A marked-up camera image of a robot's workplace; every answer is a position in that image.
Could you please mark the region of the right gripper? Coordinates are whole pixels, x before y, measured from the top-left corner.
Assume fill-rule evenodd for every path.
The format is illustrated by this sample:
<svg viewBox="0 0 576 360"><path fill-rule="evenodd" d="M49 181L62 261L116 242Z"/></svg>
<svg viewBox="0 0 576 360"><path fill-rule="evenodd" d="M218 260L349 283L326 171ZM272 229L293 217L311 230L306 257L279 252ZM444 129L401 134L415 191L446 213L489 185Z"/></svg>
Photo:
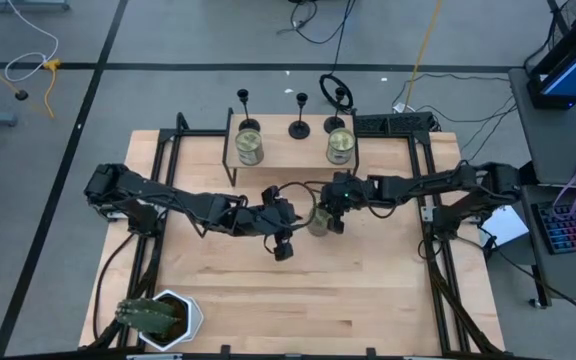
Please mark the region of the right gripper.
<svg viewBox="0 0 576 360"><path fill-rule="evenodd" d="M343 234L345 224L341 215L367 207L368 202L374 199L375 191L376 187L370 180L362 180L350 172L335 172L329 183L313 193L317 198L317 208L330 214L327 230Z"/></svg>

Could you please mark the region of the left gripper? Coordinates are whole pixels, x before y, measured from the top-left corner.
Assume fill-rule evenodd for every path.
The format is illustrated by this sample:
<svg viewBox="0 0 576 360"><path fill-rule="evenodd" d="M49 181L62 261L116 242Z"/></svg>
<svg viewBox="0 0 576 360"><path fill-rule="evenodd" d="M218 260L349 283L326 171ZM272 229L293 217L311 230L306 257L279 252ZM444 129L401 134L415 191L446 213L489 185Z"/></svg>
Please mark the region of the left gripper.
<svg viewBox="0 0 576 360"><path fill-rule="evenodd" d="M299 220L294 205L282 198L276 185L269 186L261 193L263 205L246 207L240 210L240 230L243 236L270 236L292 231ZM272 250L277 262L288 260L294 255L289 240L277 240Z"/></svg>

